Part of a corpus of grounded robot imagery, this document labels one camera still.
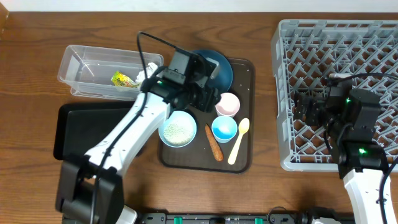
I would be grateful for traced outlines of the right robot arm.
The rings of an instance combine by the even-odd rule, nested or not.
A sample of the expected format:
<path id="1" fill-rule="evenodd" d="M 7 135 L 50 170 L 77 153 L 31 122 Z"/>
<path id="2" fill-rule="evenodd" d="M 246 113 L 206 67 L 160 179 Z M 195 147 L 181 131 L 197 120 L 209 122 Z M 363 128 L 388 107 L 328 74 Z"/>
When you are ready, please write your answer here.
<path id="1" fill-rule="evenodd" d="M 382 146 L 374 142 L 380 97 L 350 89 L 326 98 L 295 95 L 294 118 L 324 127 L 323 139 L 338 166 L 356 223 L 397 223 L 391 197 L 389 163 Z"/>

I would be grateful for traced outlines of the white tissue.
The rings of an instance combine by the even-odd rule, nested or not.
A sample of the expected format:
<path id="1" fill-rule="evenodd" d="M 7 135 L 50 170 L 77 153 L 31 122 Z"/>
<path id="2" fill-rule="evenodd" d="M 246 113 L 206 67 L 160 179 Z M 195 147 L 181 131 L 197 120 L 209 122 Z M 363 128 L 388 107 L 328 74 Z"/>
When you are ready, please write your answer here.
<path id="1" fill-rule="evenodd" d="M 148 63 L 146 69 L 138 73 L 135 82 L 141 84 L 146 78 L 150 78 L 157 69 L 157 64 L 153 62 Z"/>

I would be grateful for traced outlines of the yellow green snack wrapper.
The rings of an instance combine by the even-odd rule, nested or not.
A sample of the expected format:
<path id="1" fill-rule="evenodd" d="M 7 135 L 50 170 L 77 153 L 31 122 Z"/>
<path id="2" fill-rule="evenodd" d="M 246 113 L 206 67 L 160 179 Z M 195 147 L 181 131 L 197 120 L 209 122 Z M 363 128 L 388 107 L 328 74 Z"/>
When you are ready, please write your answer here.
<path id="1" fill-rule="evenodd" d="M 111 78 L 111 81 L 115 86 L 121 87 L 129 87 L 129 88 L 137 88 L 140 83 L 133 81 L 127 75 L 121 73 L 120 71 L 116 71 Z"/>

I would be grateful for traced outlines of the pink cup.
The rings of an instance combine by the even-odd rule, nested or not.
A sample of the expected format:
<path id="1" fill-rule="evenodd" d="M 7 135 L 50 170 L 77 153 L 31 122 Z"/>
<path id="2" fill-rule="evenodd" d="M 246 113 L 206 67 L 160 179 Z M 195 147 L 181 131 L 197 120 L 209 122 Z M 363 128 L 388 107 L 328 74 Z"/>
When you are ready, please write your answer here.
<path id="1" fill-rule="evenodd" d="M 233 93 L 222 93 L 220 101 L 215 106 L 218 116 L 234 117 L 240 109 L 240 100 Z"/>

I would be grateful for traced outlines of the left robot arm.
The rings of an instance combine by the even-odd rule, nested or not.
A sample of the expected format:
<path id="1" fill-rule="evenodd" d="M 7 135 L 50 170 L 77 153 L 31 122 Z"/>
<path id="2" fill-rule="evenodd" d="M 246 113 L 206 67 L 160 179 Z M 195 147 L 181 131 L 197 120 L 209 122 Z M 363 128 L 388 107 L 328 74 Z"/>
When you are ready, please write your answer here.
<path id="1" fill-rule="evenodd" d="M 219 61 L 200 54 L 175 56 L 142 82 L 125 117 L 84 155 L 64 158 L 55 208 L 82 223 L 135 223 L 124 203 L 123 177 L 152 133 L 176 110 L 192 105 L 210 112 L 220 100 L 212 85 Z"/>

